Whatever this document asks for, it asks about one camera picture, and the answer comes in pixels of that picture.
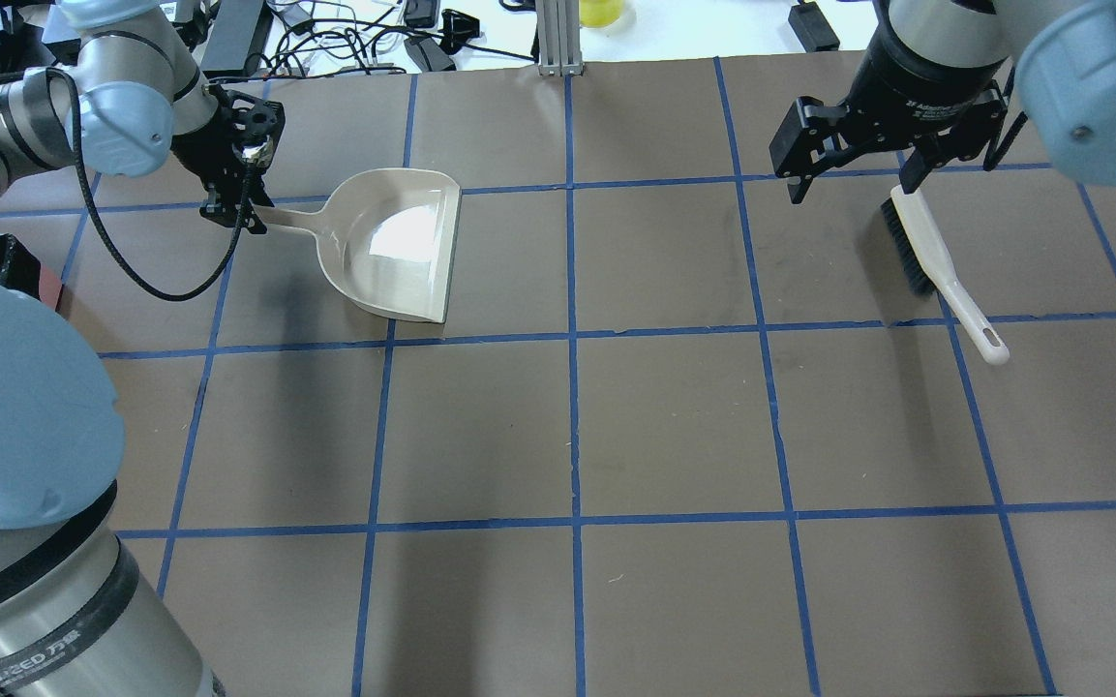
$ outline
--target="blue tape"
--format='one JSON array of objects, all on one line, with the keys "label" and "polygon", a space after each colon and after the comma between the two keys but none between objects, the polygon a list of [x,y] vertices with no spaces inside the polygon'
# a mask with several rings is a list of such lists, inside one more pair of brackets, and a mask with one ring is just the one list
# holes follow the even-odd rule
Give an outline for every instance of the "blue tape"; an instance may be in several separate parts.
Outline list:
[{"label": "blue tape", "polygon": [[815,656],[815,639],[811,632],[811,617],[806,599],[806,573],[802,570],[802,552],[798,540],[798,521],[793,519],[793,497],[789,484],[789,468],[786,462],[786,444],[780,432],[780,414],[777,407],[777,385],[773,379],[773,361],[769,346],[769,322],[764,318],[764,304],[760,296],[760,278],[756,272],[756,250],[751,241],[751,217],[748,215],[748,194],[742,182],[742,159],[739,154],[739,137],[734,133],[733,110],[730,107],[730,93],[725,88],[725,72],[721,67],[721,58],[712,58],[712,67],[716,70],[718,91],[721,94],[721,109],[725,115],[725,133],[730,138],[730,156],[733,162],[734,188],[739,196],[739,222],[742,226],[742,245],[748,256],[748,280],[751,282],[751,301],[756,308],[757,330],[760,332],[760,354],[764,370],[764,385],[769,391],[769,417],[773,430],[773,447],[777,453],[777,473],[782,490],[782,503],[787,513],[789,548],[791,549],[791,568],[793,572],[793,594],[798,603],[799,623],[802,630],[802,654],[806,658],[806,675],[808,685],[815,697],[820,697],[820,672]]},{"label": "blue tape", "polygon": [[179,485],[174,487],[174,504],[172,506],[172,520],[169,530],[172,535],[166,539],[166,550],[163,551],[163,568],[157,573],[157,596],[166,597],[166,584],[170,581],[170,567],[174,555],[173,533],[179,529],[179,521],[183,513],[183,498],[186,497],[186,481],[192,472],[192,455],[195,453],[195,437],[201,430],[201,415],[204,412],[204,396],[209,389],[209,376],[213,374],[213,349],[218,342],[218,330],[222,323],[222,309],[227,303],[227,290],[230,289],[230,272],[234,268],[234,258],[227,263],[222,271],[222,281],[218,283],[218,301],[213,308],[213,321],[209,323],[209,345],[205,349],[204,367],[201,370],[201,384],[195,391],[195,403],[192,406],[192,422],[186,429],[186,444],[183,445],[183,464],[180,467]]},{"label": "blue tape", "polygon": [[575,606],[575,694],[587,696],[584,627],[584,502],[579,458],[579,321],[575,294],[575,106],[571,76],[562,80],[566,114],[566,340],[570,379],[571,575]]},{"label": "blue tape", "polygon": [[1000,520],[1001,535],[1003,535],[1004,550],[1010,559],[1010,568],[1013,570],[1013,582],[1018,587],[1018,600],[1022,604],[1022,617],[1026,620],[1028,635],[1031,636],[1031,649],[1035,651],[1036,664],[1039,666],[1039,675],[1043,679],[1045,689],[1048,694],[1057,694],[1056,684],[1052,679],[1052,669],[1048,665],[1048,654],[1043,649],[1043,638],[1039,633],[1039,621],[1035,617],[1035,608],[1031,606],[1031,592],[1027,590],[1026,573],[1022,570],[1022,560],[1018,555],[1018,544],[1013,541],[1013,526],[1010,524],[1008,509],[1004,507],[1004,495],[1001,494],[1001,484],[995,476],[995,462],[992,459],[991,447],[988,446],[988,432],[983,428],[983,419],[979,412],[979,400],[974,397],[974,386],[970,380],[970,370],[966,369],[966,358],[961,349],[961,340],[958,339],[958,328],[949,304],[941,298],[941,312],[944,314],[949,342],[952,345],[954,360],[958,364],[958,375],[961,378],[961,387],[966,395],[966,406],[970,407],[970,419],[974,425],[974,437],[979,442],[979,453],[983,459],[983,472],[988,475],[988,485],[992,491],[992,502],[995,503],[997,519]]},{"label": "blue tape", "polygon": [[359,612],[355,619],[355,649],[350,694],[363,694],[364,650],[368,642],[368,601],[372,599],[373,561],[376,559],[376,520],[382,502],[382,473],[385,462],[385,423],[389,414],[391,380],[394,374],[394,333],[397,321],[385,330],[385,360],[382,365],[382,396],[376,407],[376,448],[373,451],[373,484],[368,494],[368,524],[364,538],[364,565],[359,577]]}]

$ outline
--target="black bristles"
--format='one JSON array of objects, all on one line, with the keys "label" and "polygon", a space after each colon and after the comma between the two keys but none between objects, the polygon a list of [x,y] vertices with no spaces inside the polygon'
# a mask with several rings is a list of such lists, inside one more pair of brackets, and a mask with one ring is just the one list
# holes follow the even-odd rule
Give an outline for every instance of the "black bristles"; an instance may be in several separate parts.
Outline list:
[{"label": "black bristles", "polygon": [[906,272],[906,282],[911,285],[911,292],[918,297],[930,297],[937,291],[937,287],[924,272],[920,264],[920,258],[915,256],[915,248],[911,245],[911,238],[906,235],[906,225],[902,224],[902,217],[897,215],[897,206],[894,206],[893,199],[885,199],[879,204],[879,211],[885,213],[885,225],[888,233],[894,238],[897,245],[897,254],[902,258],[902,269]]}]

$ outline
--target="white dustpan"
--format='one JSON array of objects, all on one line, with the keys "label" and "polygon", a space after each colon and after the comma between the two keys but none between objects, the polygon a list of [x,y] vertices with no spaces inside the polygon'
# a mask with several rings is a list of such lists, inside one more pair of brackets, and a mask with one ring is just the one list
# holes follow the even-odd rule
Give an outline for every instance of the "white dustpan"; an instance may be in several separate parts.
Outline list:
[{"label": "white dustpan", "polygon": [[358,173],[315,213],[256,206],[271,230],[310,233],[333,287],[397,320],[446,321],[461,188],[443,173]]}]

